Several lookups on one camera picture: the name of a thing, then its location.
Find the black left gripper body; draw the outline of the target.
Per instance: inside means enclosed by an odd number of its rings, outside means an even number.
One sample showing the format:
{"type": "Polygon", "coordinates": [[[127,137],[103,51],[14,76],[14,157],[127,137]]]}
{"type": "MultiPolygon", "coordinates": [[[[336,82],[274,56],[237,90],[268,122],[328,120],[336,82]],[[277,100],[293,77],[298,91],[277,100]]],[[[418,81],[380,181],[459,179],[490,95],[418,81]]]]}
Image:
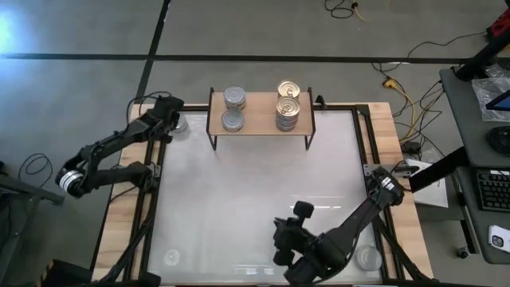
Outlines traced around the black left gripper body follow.
{"type": "Polygon", "coordinates": [[[150,116],[155,120],[155,134],[161,136],[162,131],[172,131],[173,133],[180,133],[185,130],[185,116],[182,116],[179,121],[171,121],[171,113],[173,111],[181,112],[184,106],[184,101],[174,97],[159,97],[155,106],[149,111],[150,116]]]}

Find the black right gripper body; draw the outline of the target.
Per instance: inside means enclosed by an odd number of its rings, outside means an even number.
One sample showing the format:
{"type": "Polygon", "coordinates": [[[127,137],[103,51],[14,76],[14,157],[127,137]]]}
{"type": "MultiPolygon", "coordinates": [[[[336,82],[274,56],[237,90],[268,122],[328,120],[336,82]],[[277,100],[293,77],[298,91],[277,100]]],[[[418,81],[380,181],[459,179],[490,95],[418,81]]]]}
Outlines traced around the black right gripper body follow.
{"type": "Polygon", "coordinates": [[[274,218],[276,231],[273,235],[277,250],[292,250],[304,258],[317,260],[317,236],[302,226],[297,225],[297,218],[274,218]]]}

